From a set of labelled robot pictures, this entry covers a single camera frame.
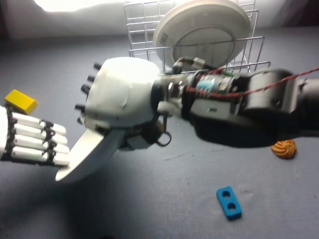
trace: yellow block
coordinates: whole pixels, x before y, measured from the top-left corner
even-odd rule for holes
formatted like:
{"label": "yellow block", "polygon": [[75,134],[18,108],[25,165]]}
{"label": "yellow block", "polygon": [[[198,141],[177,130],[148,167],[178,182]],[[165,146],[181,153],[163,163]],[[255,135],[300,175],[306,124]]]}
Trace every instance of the yellow block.
{"label": "yellow block", "polygon": [[26,114],[29,114],[37,106],[37,103],[34,99],[17,90],[11,91],[4,99],[9,104]]}

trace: orange swirl cookie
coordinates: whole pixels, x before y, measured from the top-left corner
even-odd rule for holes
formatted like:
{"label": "orange swirl cookie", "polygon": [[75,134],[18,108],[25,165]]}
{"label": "orange swirl cookie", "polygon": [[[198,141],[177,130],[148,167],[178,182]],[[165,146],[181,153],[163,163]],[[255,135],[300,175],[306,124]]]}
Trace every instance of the orange swirl cookie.
{"label": "orange swirl cookie", "polygon": [[291,140],[278,141],[276,144],[271,146],[272,152],[280,158],[290,159],[297,152],[295,142]]}

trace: dish rack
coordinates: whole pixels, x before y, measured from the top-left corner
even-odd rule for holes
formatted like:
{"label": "dish rack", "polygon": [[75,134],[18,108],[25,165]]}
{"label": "dish rack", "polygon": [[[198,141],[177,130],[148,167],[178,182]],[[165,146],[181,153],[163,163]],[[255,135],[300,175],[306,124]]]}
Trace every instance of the dish rack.
{"label": "dish rack", "polygon": [[[205,45],[217,45],[234,41],[244,41],[245,47],[242,52],[232,61],[228,62],[223,68],[232,72],[250,73],[259,68],[270,67],[270,61],[260,62],[260,56],[264,45],[263,36],[255,36],[255,28],[258,20],[259,11],[255,9],[256,0],[235,0],[247,13],[251,32],[248,38],[235,39],[223,42],[204,43]],[[198,47],[198,45],[153,47],[153,33],[157,24],[167,12],[183,3],[183,0],[159,0],[151,2],[135,2],[124,5],[127,20],[127,31],[130,42],[130,57],[138,57],[154,62],[163,72],[170,68],[157,56],[157,50],[164,51],[168,48],[181,49],[183,47]]]}

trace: blue block with two holes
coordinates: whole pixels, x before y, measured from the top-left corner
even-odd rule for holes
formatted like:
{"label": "blue block with two holes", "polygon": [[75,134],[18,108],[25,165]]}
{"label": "blue block with two holes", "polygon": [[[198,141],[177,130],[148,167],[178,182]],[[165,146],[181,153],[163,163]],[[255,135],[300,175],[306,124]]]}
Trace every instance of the blue block with two holes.
{"label": "blue block with two holes", "polygon": [[218,189],[216,195],[228,220],[241,217],[241,207],[230,186]]}

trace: gray tabletop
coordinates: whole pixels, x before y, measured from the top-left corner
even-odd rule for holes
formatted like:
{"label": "gray tabletop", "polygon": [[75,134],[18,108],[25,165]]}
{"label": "gray tabletop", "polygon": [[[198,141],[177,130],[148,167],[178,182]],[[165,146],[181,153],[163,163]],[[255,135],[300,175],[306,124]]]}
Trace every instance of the gray tabletop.
{"label": "gray tabletop", "polygon": [[[266,36],[261,60],[296,73],[318,67],[318,27],[259,34]],[[32,115],[66,126],[72,147],[84,132],[73,109],[85,102],[80,87],[94,74],[93,62],[128,49],[125,36],[2,44],[0,96],[15,88],[36,99]],[[170,119],[168,129],[173,140],[165,149],[117,152],[74,184],[56,183],[54,168],[1,163],[0,239],[317,237],[318,139],[297,139],[297,157],[285,161],[269,147],[203,142],[180,120]],[[233,222],[216,198],[227,185],[243,210]]]}

